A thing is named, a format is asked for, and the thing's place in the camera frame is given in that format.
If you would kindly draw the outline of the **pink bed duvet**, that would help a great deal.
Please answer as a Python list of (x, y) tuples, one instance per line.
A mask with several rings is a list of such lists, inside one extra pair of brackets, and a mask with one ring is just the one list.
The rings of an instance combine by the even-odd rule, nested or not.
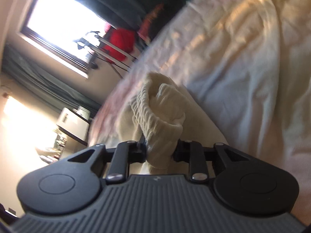
[(293, 214), (310, 223), (310, 0), (191, 0), (97, 113), (89, 143), (117, 144), (121, 113), (148, 72), (170, 77), (226, 142), (299, 183)]

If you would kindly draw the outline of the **white garment steamer stand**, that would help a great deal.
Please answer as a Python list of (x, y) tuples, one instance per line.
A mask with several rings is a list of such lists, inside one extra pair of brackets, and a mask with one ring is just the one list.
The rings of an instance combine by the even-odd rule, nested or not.
[(90, 68), (97, 69), (95, 61), (99, 59), (109, 64), (120, 78), (122, 75), (119, 70), (128, 72), (130, 69), (126, 62), (137, 60), (132, 53), (135, 50), (135, 32), (130, 30), (110, 28), (105, 34), (94, 30), (74, 42), (79, 50), (86, 49), (89, 52)]

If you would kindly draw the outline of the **window with dark frame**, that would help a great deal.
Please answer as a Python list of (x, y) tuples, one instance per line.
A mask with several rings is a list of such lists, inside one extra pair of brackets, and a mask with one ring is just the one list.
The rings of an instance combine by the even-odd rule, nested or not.
[(104, 36), (111, 25), (75, 0), (32, 0), (21, 26), (21, 33), (32, 45), (54, 60), (81, 75), (95, 69), (94, 51), (80, 38), (100, 45), (97, 35)]

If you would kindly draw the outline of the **pile of colourful clothes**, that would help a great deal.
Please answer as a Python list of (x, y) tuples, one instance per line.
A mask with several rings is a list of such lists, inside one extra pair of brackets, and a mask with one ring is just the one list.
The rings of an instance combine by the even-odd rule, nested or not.
[(145, 43), (151, 42), (151, 38), (149, 36), (150, 28), (155, 20), (158, 18), (163, 8), (163, 3), (158, 4), (151, 12), (149, 12), (149, 14), (146, 15), (146, 17), (142, 21), (142, 24), (140, 26), (140, 29), (137, 31), (137, 34), (140, 39), (142, 39)]

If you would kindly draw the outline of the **teal left curtain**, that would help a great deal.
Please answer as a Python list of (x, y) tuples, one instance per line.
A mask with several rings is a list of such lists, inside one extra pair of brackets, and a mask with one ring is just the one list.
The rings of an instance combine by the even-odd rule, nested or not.
[(2, 71), (58, 113), (63, 108), (82, 106), (93, 118), (101, 108), (100, 104), (60, 81), (8, 44), (3, 50)]

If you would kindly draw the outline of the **white drawer dresser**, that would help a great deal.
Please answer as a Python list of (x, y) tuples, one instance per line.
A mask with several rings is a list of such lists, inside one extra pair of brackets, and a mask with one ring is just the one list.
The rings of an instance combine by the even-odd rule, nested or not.
[(36, 153), (43, 162), (51, 164), (87, 148), (89, 128), (84, 133), (85, 139), (81, 139), (64, 128), (56, 126), (53, 141), (47, 146), (36, 148)]

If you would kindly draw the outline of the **red bag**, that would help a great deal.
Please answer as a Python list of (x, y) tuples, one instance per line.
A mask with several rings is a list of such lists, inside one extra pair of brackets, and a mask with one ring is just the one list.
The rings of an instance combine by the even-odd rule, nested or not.
[(133, 61), (136, 59), (132, 56), (135, 46), (135, 37), (135, 31), (126, 30), (124, 28), (114, 28), (111, 26), (103, 38), (124, 53), (127, 53), (128, 56), (106, 43), (101, 44), (100, 49), (120, 62), (125, 61), (129, 57), (131, 57), (131, 60)]

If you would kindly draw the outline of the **cream white sweatshirt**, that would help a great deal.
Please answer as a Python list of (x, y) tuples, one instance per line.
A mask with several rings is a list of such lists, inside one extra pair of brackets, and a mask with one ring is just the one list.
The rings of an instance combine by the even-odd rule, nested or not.
[(90, 145), (147, 142), (147, 160), (134, 174), (187, 174), (187, 163), (172, 159), (178, 140), (211, 147), (226, 138), (188, 93), (171, 78), (148, 73), (138, 84), (119, 87), (92, 123)]

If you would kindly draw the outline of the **black and white chair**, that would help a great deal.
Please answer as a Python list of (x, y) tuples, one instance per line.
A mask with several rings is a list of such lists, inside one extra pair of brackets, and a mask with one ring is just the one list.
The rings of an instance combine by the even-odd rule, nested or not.
[(56, 122), (58, 129), (78, 143), (88, 145), (90, 123), (76, 112), (63, 108)]

